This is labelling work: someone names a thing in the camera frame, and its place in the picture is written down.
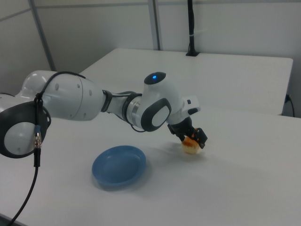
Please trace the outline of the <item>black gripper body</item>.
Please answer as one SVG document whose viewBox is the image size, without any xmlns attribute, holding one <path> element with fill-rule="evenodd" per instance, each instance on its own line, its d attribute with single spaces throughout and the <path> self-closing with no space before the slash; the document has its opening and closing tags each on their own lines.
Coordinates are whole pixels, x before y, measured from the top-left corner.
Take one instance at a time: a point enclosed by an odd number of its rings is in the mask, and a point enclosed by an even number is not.
<svg viewBox="0 0 301 226">
<path fill-rule="evenodd" d="M 171 134 L 175 135 L 176 132 L 186 132 L 187 137 L 189 137 L 191 130 L 194 128 L 192 126 L 191 117 L 187 117 L 177 124 L 168 124 L 167 127 L 169 128 Z"/>
</svg>

